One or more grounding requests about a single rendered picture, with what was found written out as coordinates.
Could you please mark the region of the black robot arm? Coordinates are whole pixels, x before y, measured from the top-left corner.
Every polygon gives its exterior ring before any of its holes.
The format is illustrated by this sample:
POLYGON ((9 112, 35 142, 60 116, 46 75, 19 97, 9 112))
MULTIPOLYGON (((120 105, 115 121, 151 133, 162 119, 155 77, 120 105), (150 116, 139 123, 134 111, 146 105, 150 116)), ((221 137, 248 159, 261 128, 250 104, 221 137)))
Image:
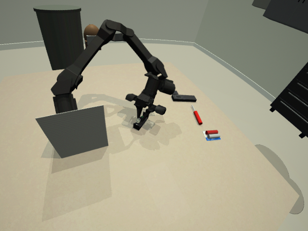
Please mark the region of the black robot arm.
MULTIPOLYGON (((51 88, 54 94, 53 101, 56 114, 75 111, 77 109, 76 99, 73 98, 72 91, 83 81, 81 75, 83 70, 93 59, 100 48, 109 41, 126 41, 135 51, 138 57, 143 61, 148 77, 146 88, 159 90, 160 92, 172 95, 175 92, 175 85, 172 80, 167 79, 167 74, 163 63, 152 56, 142 42, 134 34, 134 31, 125 27, 119 22, 106 19, 101 25, 96 37, 89 43, 86 49, 80 54, 75 62, 64 69, 57 77, 57 82, 51 88), (115 34, 116 31, 121 33, 115 34), (162 74, 160 76, 157 76, 162 74)), ((146 108, 152 106, 154 99, 141 92, 136 99, 135 104, 146 108)))

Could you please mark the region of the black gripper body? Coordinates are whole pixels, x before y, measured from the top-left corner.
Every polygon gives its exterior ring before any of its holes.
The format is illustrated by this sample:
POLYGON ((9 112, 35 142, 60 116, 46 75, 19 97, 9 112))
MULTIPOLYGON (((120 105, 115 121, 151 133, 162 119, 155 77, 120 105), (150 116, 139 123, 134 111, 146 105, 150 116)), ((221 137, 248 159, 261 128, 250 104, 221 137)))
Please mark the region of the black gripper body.
MULTIPOLYGON (((144 88, 143 89, 143 92, 145 92, 145 95, 147 95, 147 96, 150 96, 151 97, 151 95, 152 95, 152 98, 153 99, 155 99, 155 96, 156 96, 156 94, 157 94, 157 91, 155 91, 155 90, 152 90, 152 89, 149 89, 149 88, 144 88)), ((137 95, 135 95, 135 94, 133 94, 133 93, 131 93, 131 94, 128 94, 127 96, 126 96, 126 100, 128 100, 128 101, 136 101, 136 99, 137 99, 137 95)), ((152 105, 151 107, 150 106, 148 106, 148 109, 149 110, 151 110, 151 111, 154 111, 155 110, 155 112, 156 113, 158 113, 158 114, 160 114, 160 115, 163 115, 163 114, 165 114, 165 112, 166 112, 166 107, 163 107, 163 106, 161 106, 161 105, 152 105)))

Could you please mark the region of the red screwdriver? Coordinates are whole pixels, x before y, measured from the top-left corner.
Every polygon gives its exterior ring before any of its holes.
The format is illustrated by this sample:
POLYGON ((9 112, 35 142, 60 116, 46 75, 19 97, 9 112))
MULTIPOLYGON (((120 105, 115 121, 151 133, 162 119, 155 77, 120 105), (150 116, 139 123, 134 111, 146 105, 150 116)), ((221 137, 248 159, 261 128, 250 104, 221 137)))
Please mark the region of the red screwdriver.
POLYGON ((202 121, 201 121, 201 119, 200 119, 200 117, 199 117, 197 111, 194 111, 194 115, 195 115, 195 118, 196 118, 198 124, 199 124, 199 125, 202 125, 202 121))

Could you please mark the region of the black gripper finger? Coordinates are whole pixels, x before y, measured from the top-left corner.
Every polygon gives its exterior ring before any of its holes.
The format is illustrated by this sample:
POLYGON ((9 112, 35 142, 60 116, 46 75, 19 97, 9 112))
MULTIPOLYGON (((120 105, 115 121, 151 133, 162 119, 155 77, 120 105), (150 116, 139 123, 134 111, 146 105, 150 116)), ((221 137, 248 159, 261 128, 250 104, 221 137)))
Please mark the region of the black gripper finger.
POLYGON ((139 118, 140 115, 141 115, 141 112, 142 112, 143 107, 142 107, 142 106, 139 106, 139 105, 136 105, 136 104, 134 104, 134 105, 135 105, 136 108, 137 108, 137 118, 139 118))
MULTIPOLYGON (((155 110, 154 110, 154 111, 155 111, 155 110)), ((146 109, 145 114, 144 114, 144 116, 143 116, 143 118, 142 118, 142 122, 144 121, 144 119, 145 119, 150 113, 152 113, 152 112, 154 112, 154 111, 151 111, 151 110, 149 110, 149 109, 146 109)))

